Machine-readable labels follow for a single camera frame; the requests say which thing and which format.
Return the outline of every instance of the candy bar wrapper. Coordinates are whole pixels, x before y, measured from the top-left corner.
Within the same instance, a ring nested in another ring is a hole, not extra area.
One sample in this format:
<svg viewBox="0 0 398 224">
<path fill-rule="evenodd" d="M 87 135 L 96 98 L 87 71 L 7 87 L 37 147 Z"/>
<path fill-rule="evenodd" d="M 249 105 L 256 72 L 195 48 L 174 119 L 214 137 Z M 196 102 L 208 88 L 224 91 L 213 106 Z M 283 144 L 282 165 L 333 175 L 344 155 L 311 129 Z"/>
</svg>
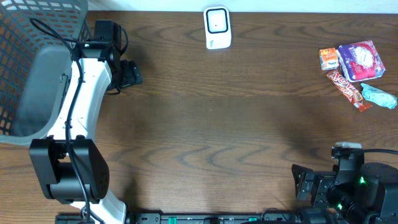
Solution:
<svg viewBox="0 0 398 224">
<path fill-rule="evenodd" d="M 341 70 L 350 82 L 379 78 L 386 68 L 371 40 L 342 45 L 337 49 Z"/>
<path fill-rule="evenodd" d="M 397 106 L 397 98 L 385 91 L 369 86 L 368 84 L 361 83 L 363 87 L 362 95 L 365 100 L 371 101 L 379 106 L 389 109 L 394 109 Z"/>
<path fill-rule="evenodd" d="M 345 79 L 338 70 L 332 70 L 327 73 L 327 77 L 333 81 L 336 87 L 347 97 L 347 99 L 359 109 L 360 112 L 372 107 L 362 96 L 362 94 Z"/>
</svg>

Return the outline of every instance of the purple box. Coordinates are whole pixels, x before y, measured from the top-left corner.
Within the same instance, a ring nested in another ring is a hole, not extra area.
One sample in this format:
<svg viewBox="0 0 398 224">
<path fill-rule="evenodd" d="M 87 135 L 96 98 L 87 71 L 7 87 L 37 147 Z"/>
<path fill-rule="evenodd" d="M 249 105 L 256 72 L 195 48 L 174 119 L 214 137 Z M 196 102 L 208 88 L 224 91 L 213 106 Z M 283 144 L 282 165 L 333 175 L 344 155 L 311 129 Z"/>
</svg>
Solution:
<svg viewBox="0 0 398 224">
<path fill-rule="evenodd" d="M 379 78 L 386 68 L 371 40 L 342 45 L 337 49 L 341 70 L 350 82 Z"/>
</svg>

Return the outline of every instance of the small orange box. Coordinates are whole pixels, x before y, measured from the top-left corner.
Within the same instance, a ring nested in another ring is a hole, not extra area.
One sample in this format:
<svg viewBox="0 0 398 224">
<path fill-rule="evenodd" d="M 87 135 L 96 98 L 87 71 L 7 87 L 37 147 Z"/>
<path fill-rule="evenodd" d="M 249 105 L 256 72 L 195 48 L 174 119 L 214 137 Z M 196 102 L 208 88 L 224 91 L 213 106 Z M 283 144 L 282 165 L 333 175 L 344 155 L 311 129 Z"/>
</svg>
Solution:
<svg viewBox="0 0 398 224">
<path fill-rule="evenodd" d="M 338 67 L 338 57 L 336 49 L 322 49 L 319 51 L 322 70 L 332 70 Z"/>
</svg>

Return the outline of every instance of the gray plastic basket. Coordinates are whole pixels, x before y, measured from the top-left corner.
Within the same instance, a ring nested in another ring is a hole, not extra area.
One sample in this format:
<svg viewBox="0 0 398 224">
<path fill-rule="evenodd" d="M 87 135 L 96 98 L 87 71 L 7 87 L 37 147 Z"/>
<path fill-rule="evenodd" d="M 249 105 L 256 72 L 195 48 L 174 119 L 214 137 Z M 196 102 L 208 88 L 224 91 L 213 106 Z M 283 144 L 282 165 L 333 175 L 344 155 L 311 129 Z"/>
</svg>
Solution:
<svg viewBox="0 0 398 224">
<path fill-rule="evenodd" d="M 69 51 L 29 18 L 63 37 L 86 40 L 87 9 L 86 0 L 0 0 L 0 142 L 28 145 L 44 138 L 68 88 Z"/>
</svg>

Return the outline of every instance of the wood grain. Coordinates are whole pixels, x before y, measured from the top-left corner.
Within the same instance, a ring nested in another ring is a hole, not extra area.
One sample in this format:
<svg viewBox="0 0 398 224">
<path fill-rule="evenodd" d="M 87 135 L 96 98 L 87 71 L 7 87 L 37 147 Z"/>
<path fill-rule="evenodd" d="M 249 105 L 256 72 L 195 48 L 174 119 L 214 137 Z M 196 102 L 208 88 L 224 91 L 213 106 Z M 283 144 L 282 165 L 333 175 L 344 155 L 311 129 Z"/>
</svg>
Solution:
<svg viewBox="0 0 398 224">
<path fill-rule="evenodd" d="M 331 170 L 337 141 L 398 149 L 396 110 L 360 113 L 320 70 L 319 49 L 373 40 L 398 95 L 398 16 L 231 13 L 233 43 L 205 47 L 201 13 L 90 12 L 129 36 L 144 83 L 105 96 L 96 144 L 110 188 L 133 208 L 261 212 L 292 208 L 291 165 Z M 26 147 L 1 145 L 0 223 L 77 212 L 44 199 Z M 368 161 L 398 166 L 388 155 Z"/>
</svg>

